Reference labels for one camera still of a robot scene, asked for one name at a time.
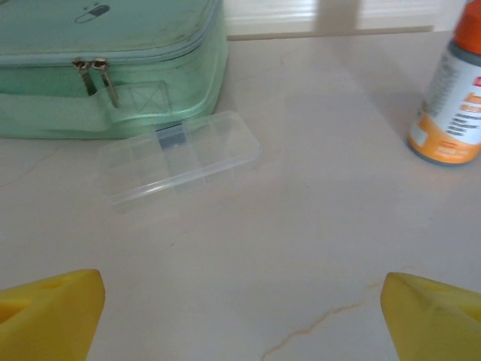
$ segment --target pill box lid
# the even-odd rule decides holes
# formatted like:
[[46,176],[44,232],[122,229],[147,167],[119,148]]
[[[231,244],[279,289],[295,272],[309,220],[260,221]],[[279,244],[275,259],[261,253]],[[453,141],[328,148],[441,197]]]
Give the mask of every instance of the pill box lid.
[[100,183],[112,205],[227,171],[259,157],[260,146],[239,114],[223,112],[133,138],[98,155]]

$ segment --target marble countertop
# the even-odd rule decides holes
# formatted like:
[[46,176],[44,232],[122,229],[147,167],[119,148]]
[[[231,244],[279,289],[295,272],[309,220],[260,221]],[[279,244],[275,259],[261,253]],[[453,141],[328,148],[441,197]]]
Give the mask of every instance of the marble countertop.
[[0,289],[98,268],[89,360],[395,361],[387,272],[481,290],[481,160],[405,144],[449,34],[230,43],[218,111],[262,146],[229,181],[114,212],[108,141],[0,140]]

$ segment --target yellow plastic piece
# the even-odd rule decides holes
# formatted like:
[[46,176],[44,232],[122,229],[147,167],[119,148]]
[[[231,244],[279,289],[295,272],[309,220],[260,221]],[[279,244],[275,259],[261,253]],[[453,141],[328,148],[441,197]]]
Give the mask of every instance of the yellow plastic piece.
[[0,291],[0,360],[84,361],[103,307],[93,269]]
[[390,273],[381,307],[401,361],[481,359],[481,294]]

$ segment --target metal zipper pull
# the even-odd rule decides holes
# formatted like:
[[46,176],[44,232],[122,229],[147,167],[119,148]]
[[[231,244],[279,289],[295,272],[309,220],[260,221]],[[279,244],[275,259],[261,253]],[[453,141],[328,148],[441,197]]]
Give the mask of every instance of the metal zipper pull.
[[104,82],[104,85],[107,88],[108,96],[110,97],[110,101],[112,102],[112,105],[115,108],[118,108],[119,107],[119,96],[117,95],[117,92],[116,92],[115,88],[113,87],[112,80],[110,79],[110,77],[108,75],[107,60],[104,59],[104,58],[96,58],[92,63],[92,67],[95,70],[98,70],[98,71],[101,72],[102,81]]
[[75,69],[77,69],[78,73],[80,74],[80,77],[82,78],[83,84],[85,85],[85,89],[87,91],[87,94],[89,96],[93,96],[97,92],[97,88],[95,87],[95,84],[93,83],[92,77],[90,76],[90,73],[89,73],[90,63],[84,62],[80,58],[76,58],[76,59],[74,59],[72,64],[74,65]]

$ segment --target bottle label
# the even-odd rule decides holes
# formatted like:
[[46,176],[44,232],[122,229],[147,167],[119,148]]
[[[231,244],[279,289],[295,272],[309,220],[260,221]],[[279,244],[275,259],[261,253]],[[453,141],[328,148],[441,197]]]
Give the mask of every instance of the bottle label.
[[477,155],[481,148],[481,67],[449,51],[443,54],[409,141],[422,155],[439,162],[461,164]]

